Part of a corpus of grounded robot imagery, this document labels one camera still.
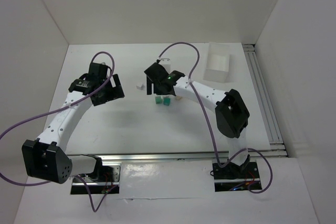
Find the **light green wood block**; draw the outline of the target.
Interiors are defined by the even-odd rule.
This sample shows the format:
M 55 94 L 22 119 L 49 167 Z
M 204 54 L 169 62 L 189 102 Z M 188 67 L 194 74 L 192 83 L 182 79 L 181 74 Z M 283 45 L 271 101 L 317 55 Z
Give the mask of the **light green wood block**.
M 155 96 L 155 104 L 162 104 L 163 99 L 161 96 Z

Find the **dark green wood block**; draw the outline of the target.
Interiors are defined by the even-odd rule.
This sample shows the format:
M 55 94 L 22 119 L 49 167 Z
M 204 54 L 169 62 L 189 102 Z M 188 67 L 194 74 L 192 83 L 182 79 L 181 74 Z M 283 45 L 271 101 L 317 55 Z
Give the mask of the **dark green wood block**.
M 164 97 L 163 98 L 163 105 L 169 106 L 171 104 L 171 98 L 170 97 Z

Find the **white plastic bin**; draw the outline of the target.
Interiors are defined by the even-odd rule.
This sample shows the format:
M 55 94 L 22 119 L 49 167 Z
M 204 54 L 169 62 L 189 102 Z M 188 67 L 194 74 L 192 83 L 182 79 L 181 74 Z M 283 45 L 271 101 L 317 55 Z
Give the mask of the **white plastic bin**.
M 225 83 L 229 74 L 230 48 L 226 44 L 210 42 L 203 79 Z

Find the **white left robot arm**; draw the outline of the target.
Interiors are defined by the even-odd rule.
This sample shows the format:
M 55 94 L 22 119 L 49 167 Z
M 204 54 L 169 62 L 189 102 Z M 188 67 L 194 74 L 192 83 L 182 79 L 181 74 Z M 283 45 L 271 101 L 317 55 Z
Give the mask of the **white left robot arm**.
M 90 154 L 69 157 L 66 149 L 88 109 L 124 98 L 119 76 L 108 76 L 108 70 L 106 65 L 91 63 L 88 73 L 71 83 L 62 110 L 48 127 L 35 140 L 24 142 L 22 153 L 28 176 L 59 184 L 76 175 L 88 175 L 92 180 L 102 176 L 101 158 Z

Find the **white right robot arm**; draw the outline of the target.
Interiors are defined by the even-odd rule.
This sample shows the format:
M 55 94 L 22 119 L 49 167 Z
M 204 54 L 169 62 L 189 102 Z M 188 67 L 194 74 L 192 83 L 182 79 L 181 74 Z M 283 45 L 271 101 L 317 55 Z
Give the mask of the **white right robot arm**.
M 234 89 L 222 91 L 208 87 L 176 70 L 168 73 L 158 62 L 150 65 L 144 73 L 148 95 L 173 95 L 187 98 L 201 106 L 219 168 L 228 168 L 231 173 L 241 174 L 250 162 L 246 141 L 250 113 L 240 93 Z M 215 114 L 217 129 L 227 139 L 229 156 L 225 163 L 219 159 L 215 135 L 206 110 Z

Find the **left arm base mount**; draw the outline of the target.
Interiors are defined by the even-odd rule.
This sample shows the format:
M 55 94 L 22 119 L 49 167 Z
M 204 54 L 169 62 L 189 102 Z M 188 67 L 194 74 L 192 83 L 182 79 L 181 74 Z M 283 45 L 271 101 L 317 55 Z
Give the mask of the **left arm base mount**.
M 121 164 L 112 163 L 110 165 L 103 165 L 102 171 L 96 177 L 88 174 L 80 174 L 79 177 L 86 182 L 92 195 L 103 195 L 106 192 L 108 194 L 119 194 Z M 84 183 L 77 177 L 72 179 L 70 194 L 88 194 Z

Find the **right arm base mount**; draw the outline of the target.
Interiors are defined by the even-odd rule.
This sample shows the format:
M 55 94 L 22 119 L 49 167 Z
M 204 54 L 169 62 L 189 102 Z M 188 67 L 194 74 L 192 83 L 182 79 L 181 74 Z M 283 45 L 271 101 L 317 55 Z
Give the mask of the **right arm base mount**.
M 244 191 L 262 190 L 260 175 L 256 162 L 250 162 L 242 173 L 234 173 L 226 166 L 219 168 L 217 163 L 213 163 L 213 170 L 209 173 L 214 179 L 216 192 L 221 191 Z

